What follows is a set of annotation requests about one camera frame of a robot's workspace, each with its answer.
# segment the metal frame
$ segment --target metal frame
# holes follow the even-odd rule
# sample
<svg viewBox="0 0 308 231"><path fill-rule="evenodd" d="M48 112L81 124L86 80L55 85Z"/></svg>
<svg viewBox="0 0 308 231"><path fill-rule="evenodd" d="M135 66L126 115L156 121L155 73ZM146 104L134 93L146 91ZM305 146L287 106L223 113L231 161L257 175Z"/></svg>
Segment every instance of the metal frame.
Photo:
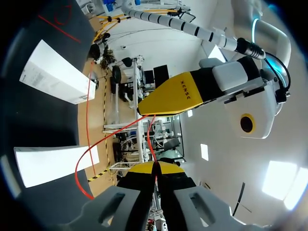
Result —
<svg viewBox="0 0 308 231"><path fill-rule="evenodd" d="M133 81L133 90L134 90L134 96L133 96L133 102L134 102L134 108L135 108L135 119L139 119L141 118L141 115L139 115L137 113L137 107L138 107L138 85L137 85L137 78L140 77L140 70L138 68L138 64L137 64L137 59L133 60L133 76L132 76L132 81ZM116 102L116 119L118 120L118 95L116 94L115 96L115 102ZM113 133L115 131L117 131L118 129L127 126L130 123L115 123L115 124L108 124L108 125L104 125L105 130L103 131L104 133ZM138 150L139 150L139 160L141 161L141 163L144 162L144 156L143 154L147 153L146 152L146 145L143 142L143 134L144 134L144 129L143 129L143 122L139 121L137 124L132 125L129 128L126 128L124 130L122 130L121 132L127 132L127 131L131 131L131 130L137 130L137 144L138 144Z"/></svg>
<svg viewBox="0 0 308 231"><path fill-rule="evenodd" d="M140 164L141 162L117 162L114 165L112 165L111 167L109 167L109 169L111 170L128 170L131 167L133 167L134 165ZM117 165L133 165L131 167L117 167Z"/></svg>

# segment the metal rack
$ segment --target metal rack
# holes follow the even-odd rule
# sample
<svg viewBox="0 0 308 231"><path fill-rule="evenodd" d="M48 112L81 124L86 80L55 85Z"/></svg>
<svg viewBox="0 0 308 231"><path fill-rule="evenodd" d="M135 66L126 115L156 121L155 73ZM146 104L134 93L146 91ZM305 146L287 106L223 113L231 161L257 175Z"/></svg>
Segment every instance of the metal rack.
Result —
<svg viewBox="0 0 308 231"><path fill-rule="evenodd" d="M142 73L138 68L137 60L133 60L133 90L134 90L134 95L133 95L133 103L134 103L134 109L135 109L135 120L141 118L141 116L137 113L137 107L138 107L138 82L140 82L140 79L142 77ZM106 129L104 132L105 133L113 133L116 130L127 126L130 123L122 123L122 124L108 124L104 125L104 128ZM143 129L143 122L139 121L138 123L132 125L129 128L126 128L122 130L121 132L127 132L131 130L136 130L137 131L137 144L138 144L138 152L139 152L139 160L141 163L146 162L149 160L147 151L146 151L146 145L145 145L145 139L143 137L144 134L144 129Z"/></svg>
<svg viewBox="0 0 308 231"><path fill-rule="evenodd" d="M95 14L101 16L115 16L122 14L122 0L116 0L114 9L110 12L102 0L92 0L95 5ZM136 10L150 9L179 9L189 10L190 7L182 5L181 0L141 0L141 5L136 5L135 0L131 0L131 7Z"/></svg>

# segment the black cable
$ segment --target black cable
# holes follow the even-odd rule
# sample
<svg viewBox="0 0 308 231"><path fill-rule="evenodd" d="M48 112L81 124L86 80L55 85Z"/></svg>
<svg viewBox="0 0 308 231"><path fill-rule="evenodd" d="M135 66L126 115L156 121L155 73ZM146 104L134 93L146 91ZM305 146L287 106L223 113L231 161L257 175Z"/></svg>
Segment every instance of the black cable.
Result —
<svg viewBox="0 0 308 231"><path fill-rule="evenodd" d="M274 67L269 63L269 61L266 58L264 59L264 61L267 63L267 65L270 67L270 69L274 72L275 76L277 77L280 89L284 89L284 85L283 85L283 83L281 81L281 78L277 74L277 72L274 69Z"/></svg>
<svg viewBox="0 0 308 231"><path fill-rule="evenodd" d="M288 77L288 86L285 88L286 91L288 91L290 89L290 86L291 86L291 76L290 76L290 73L288 71L288 68L284 65L284 63L278 58L276 57L275 55L271 54L271 53L268 53L268 52L265 52L266 55L269 55L271 57L273 57L277 62L279 62L279 64L284 68L285 72L287 73L287 77Z"/></svg>
<svg viewBox="0 0 308 231"><path fill-rule="evenodd" d="M240 192L239 199L237 200L235 209L234 209L233 214L232 214L233 217L234 217L234 215L235 215L235 213L236 213L236 211L237 211L237 207L239 206L239 204L240 204L240 202L241 202L241 200L242 200L244 188L245 188L245 183L243 182L243 183L242 183L242 188L241 188L241 192Z"/></svg>

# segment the white box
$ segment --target white box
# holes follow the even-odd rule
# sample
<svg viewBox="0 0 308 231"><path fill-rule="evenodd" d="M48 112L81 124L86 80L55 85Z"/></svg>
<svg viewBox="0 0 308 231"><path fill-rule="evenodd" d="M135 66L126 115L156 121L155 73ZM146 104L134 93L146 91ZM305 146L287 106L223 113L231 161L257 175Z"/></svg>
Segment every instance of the white box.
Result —
<svg viewBox="0 0 308 231"><path fill-rule="evenodd" d="M89 78L43 40L33 50L19 81L73 104L87 100ZM89 100L94 97L95 83L90 81Z"/></svg>
<svg viewBox="0 0 308 231"><path fill-rule="evenodd" d="M76 164L88 147L14 148L18 169L26 188L65 177L75 172ZM91 149L93 163L99 163L97 147ZM90 152L78 171L92 166Z"/></svg>

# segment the white wall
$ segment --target white wall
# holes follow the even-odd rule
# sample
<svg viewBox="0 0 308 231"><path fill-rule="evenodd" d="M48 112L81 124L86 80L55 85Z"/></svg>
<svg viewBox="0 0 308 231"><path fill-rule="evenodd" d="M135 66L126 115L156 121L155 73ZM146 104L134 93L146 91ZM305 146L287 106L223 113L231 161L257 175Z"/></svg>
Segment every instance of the white wall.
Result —
<svg viewBox="0 0 308 231"><path fill-rule="evenodd" d="M192 14L197 16L193 23L207 27L217 0L183 2L191 6ZM128 32L144 29L146 31L127 35ZM117 59L142 55L145 58L144 70L167 64L172 76L191 70L201 44L197 37L139 19L123 21L114 27L109 41Z"/></svg>
<svg viewBox="0 0 308 231"><path fill-rule="evenodd" d="M223 13L221 9L224 2L227 1L218 1L218 13ZM232 15L226 12L218 13L214 13L214 19L219 19L218 22L212 21L211 24L216 23L222 29L230 25ZM264 11L262 19L290 36L280 20L269 11ZM272 131L265 140L237 137L222 103L214 102L195 109L193 116L189 118L186 113L181 115L185 158L191 161L194 168L191 175L195 177L195 181L207 182L213 192L227 202L232 210L235 208L242 182L245 182L242 204L252 213L241 206L236 212L236 217L245 223L272 224L287 213L283 201L262 192L270 160L293 162L307 167L307 70L300 50L293 40L291 43L291 97L275 118ZM201 158L201 143L208 145L209 161Z"/></svg>

